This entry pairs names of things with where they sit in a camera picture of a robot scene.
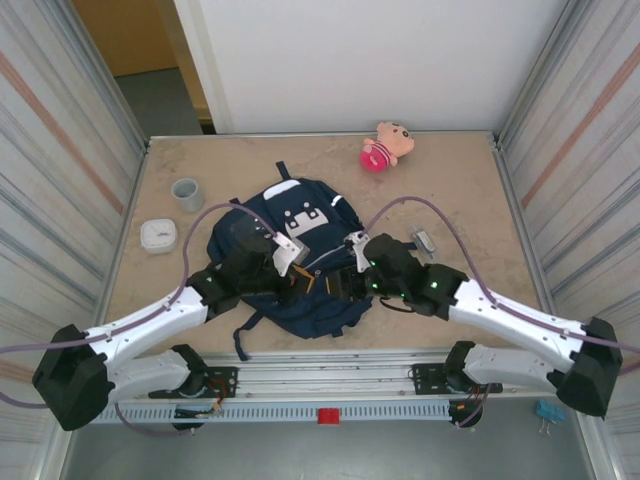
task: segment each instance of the work table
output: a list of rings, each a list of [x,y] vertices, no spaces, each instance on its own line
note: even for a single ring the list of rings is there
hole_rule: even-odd
[[[492,290],[537,307],[520,242],[495,166],[488,136],[415,135],[415,149],[395,168],[382,173],[362,169],[358,155],[363,136],[189,137],[153,139],[107,312],[113,321],[158,300],[182,276],[180,248],[150,255],[140,246],[140,227],[150,219],[170,218],[179,246],[199,213],[181,211],[171,196],[172,184],[184,177],[203,189],[205,206],[237,197],[241,202],[281,180],[275,163],[284,161],[295,177],[323,180],[343,195],[366,223],[390,200],[404,195],[425,197],[452,221]],[[224,214],[213,212],[196,230],[189,247],[191,272],[209,262],[206,244],[211,228]],[[409,227],[422,226],[436,246],[437,261],[470,274],[464,257],[438,217],[418,203],[389,210],[372,235],[389,233],[409,241]],[[201,353],[233,351],[233,331],[251,315],[240,304],[213,321],[168,340],[154,350],[188,343]],[[255,351],[360,348],[450,347],[457,340],[486,345],[505,342],[487,332],[437,318],[393,312],[377,300],[355,328],[344,336],[314,340],[295,337],[267,319],[243,333],[242,344]]]

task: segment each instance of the white patch on backpack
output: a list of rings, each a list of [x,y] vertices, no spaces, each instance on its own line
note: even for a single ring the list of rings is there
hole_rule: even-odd
[[[327,217],[318,208],[314,208],[311,214],[307,212],[301,212],[291,217],[287,217],[285,220],[284,228],[287,230],[287,234],[291,238],[296,238],[303,233],[307,233],[320,225],[329,223]]]

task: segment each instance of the plush toy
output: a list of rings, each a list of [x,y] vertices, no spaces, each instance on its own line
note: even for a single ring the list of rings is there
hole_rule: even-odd
[[[381,172],[389,165],[395,167],[398,157],[406,155],[414,147],[414,141],[407,129],[397,123],[385,122],[378,125],[378,139],[364,139],[360,152],[360,164],[372,172]]]

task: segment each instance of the purple cable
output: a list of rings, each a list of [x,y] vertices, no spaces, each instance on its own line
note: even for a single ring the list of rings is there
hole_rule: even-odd
[[[489,398],[489,391],[490,390],[491,390],[491,384],[489,383],[489,384],[487,384],[487,390],[484,392],[484,395],[482,396],[482,400],[480,400],[480,403],[478,404],[476,409],[473,412],[471,412],[471,415],[469,415],[463,421],[461,421],[459,423],[456,423],[456,426],[458,428],[464,427],[467,423],[469,423],[471,420],[473,420],[478,413],[480,413],[480,410],[482,410],[482,407],[484,407],[484,404],[487,402],[487,398]]]
[[[242,210],[243,212],[248,213],[249,215],[254,217],[256,220],[258,220],[264,226],[264,228],[271,234],[272,237],[275,238],[275,236],[277,235],[276,231],[273,228],[271,228],[269,225],[267,225],[267,222],[265,222],[264,219],[260,215],[258,215],[256,212],[254,212],[253,210],[251,210],[251,209],[249,209],[249,208],[247,208],[245,206],[236,205],[235,203],[219,203],[217,205],[214,205],[212,207],[207,208],[204,212],[202,212],[200,214],[200,216],[198,216],[198,218],[196,218],[195,222],[193,222],[193,224],[191,225],[191,227],[187,231],[187,235],[184,238],[184,244],[182,246],[182,261],[184,263],[184,270],[182,272],[182,279],[180,280],[180,285],[178,286],[178,289],[171,296],[171,298],[169,298],[167,304],[157,308],[153,312],[149,313],[148,315],[145,315],[144,317],[142,317],[139,320],[136,320],[135,322],[130,323],[129,325],[125,325],[123,327],[114,329],[111,332],[111,336],[119,335],[121,333],[124,333],[126,331],[131,330],[132,328],[139,327],[143,323],[147,323],[149,320],[154,319],[155,317],[160,315],[162,312],[164,312],[167,309],[167,307],[172,305],[178,299],[180,294],[185,289],[185,286],[187,284],[187,279],[189,278],[189,257],[187,255],[187,249],[189,247],[189,242],[191,241],[191,237],[193,236],[193,232],[198,227],[198,225],[200,225],[200,222],[202,222],[202,220],[207,215],[209,215],[211,212],[213,212],[215,210],[219,210],[220,208],[235,208],[237,210]],[[73,340],[73,341],[70,341],[70,342],[32,343],[32,344],[28,344],[28,345],[11,345],[11,346],[8,346],[8,347],[0,348],[0,355],[2,355],[4,353],[30,352],[30,351],[34,351],[34,350],[58,350],[58,349],[63,349],[63,348],[81,347],[83,345],[89,345],[90,343],[100,342],[100,341],[105,340],[107,338],[108,338],[108,335],[102,334],[102,335],[97,335],[95,337],[86,338],[86,339],[83,339],[83,340]],[[13,405],[14,407],[20,407],[20,408],[33,408],[33,409],[47,408],[47,406],[44,403],[25,403],[25,402],[21,402],[20,400],[15,400],[15,399],[13,399],[11,397],[8,397],[7,395],[5,395],[2,392],[0,392],[0,401],[8,403],[9,405]]]
[[[456,229],[453,226],[453,224],[449,221],[449,219],[445,216],[445,214],[442,213],[442,211],[438,207],[436,207],[433,203],[431,203],[429,200],[425,200],[424,198],[414,197],[414,196],[406,196],[406,197],[396,198],[395,200],[392,200],[387,205],[382,207],[382,209],[375,215],[375,217],[373,217],[373,219],[371,219],[371,221],[366,225],[366,227],[364,229],[364,232],[366,233],[369,230],[371,230],[371,228],[380,219],[380,217],[382,215],[384,215],[384,213],[387,210],[389,210],[392,206],[394,206],[397,203],[406,202],[406,201],[414,201],[414,202],[422,203],[422,204],[426,205],[427,207],[431,208],[431,210],[436,212],[436,214],[438,214],[440,219],[449,228],[449,230],[451,231],[452,235],[454,236],[454,238],[458,242],[458,245],[460,246],[460,249],[462,250],[462,254],[466,258],[467,263],[469,264],[469,268],[471,268],[471,271],[473,272],[473,276],[475,277],[476,282],[478,282],[478,285],[480,286],[480,289],[485,294],[487,299],[495,307],[497,307],[500,310],[503,310],[503,311],[505,311],[507,313],[510,313],[511,315],[513,315],[516,318],[519,318],[520,320],[524,320],[525,322],[531,323],[532,325],[544,328],[546,330],[549,330],[549,331],[554,332],[554,333],[558,333],[560,335],[565,335],[567,337],[571,337],[571,338],[575,338],[575,339],[578,339],[578,340],[582,340],[583,342],[593,343],[593,344],[596,344],[596,345],[602,345],[604,347],[619,348],[621,350],[628,350],[630,352],[634,352],[634,353],[640,354],[640,347],[636,347],[634,345],[629,345],[627,343],[622,343],[622,342],[612,342],[610,340],[603,340],[601,338],[588,337],[586,335],[580,335],[578,333],[565,332],[564,329],[562,329],[562,328],[554,327],[552,325],[547,325],[546,323],[541,322],[540,320],[537,320],[535,318],[529,317],[528,315],[525,315],[522,312],[518,312],[517,310],[514,310],[513,308],[511,308],[511,307],[509,307],[507,305],[503,305],[503,304],[499,303],[496,300],[496,298],[493,296],[491,291],[487,288],[487,285],[484,283],[484,280],[482,280],[482,276],[480,275],[480,272],[478,271],[475,263],[473,263],[473,260],[471,259],[471,255],[469,255],[469,251],[467,250],[467,247],[462,242],[462,238],[460,238],[460,235],[458,235],[458,232],[456,231]],[[621,374],[629,373],[629,372],[632,372],[632,371],[634,371],[634,370],[636,370],[638,368],[640,368],[640,362],[635,363],[633,365],[629,365],[628,367],[625,367],[625,368],[621,369],[620,373]]]
[[[141,427],[139,425],[134,425],[129,420],[124,418],[124,415],[122,414],[122,411],[120,410],[120,405],[118,405],[117,403],[114,403],[113,406],[116,409],[116,415],[118,416],[120,421],[125,424],[125,426],[129,427],[134,432],[141,433],[142,435],[146,435],[147,437],[173,438],[173,437],[182,437],[184,435],[189,435],[189,434],[193,435],[193,432],[191,431],[191,429],[189,429],[189,430],[165,431],[165,430],[151,430],[150,428],[145,428],[145,427]]]

